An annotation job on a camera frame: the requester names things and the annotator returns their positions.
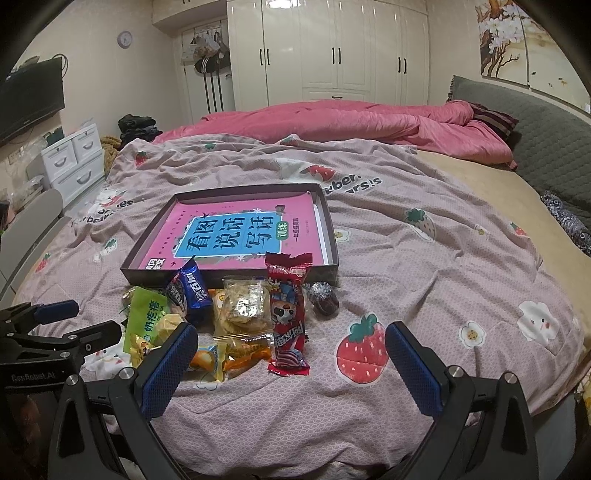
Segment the pink comforter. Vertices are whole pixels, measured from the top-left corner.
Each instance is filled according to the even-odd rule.
[[[489,165],[513,162],[507,144],[473,117],[472,107],[462,100],[443,106],[320,100],[285,103],[253,112],[213,113],[195,125],[160,135],[154,143],[226,133],[273,144],[296,134],[302,140],[316,142],[363,138],[416,145],[421,150]]]

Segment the beige mattress cover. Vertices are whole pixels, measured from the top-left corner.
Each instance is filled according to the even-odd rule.
[[[550,215],[538,193],[517,173],[465,160],[419,151],[432,165],[454,175],[480,198],[521,227],[562,286],[584,326],[585,347],[591,348],[591,258],[581,252]]]

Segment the box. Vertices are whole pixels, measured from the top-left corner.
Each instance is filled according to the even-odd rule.
[[[336,284],[339,254],[324,192],[281,183],[174,195],[121,265],[132,285],[164,287],[195,256],[208,288],[226,276],[265,277],[265,252],[311,252],[307,281]]]

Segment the dark round candy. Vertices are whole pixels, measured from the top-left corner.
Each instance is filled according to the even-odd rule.
[[[310,287],[308,292],[312,305],[322,315],[332,315],[339,309],[339,299],[333,288],[326,282],[319,281]]]

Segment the white wardrobe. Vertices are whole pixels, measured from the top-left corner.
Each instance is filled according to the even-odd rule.
[[[426,104],[426,7],[393,1],[229,0],[236,109],[330,98]]]

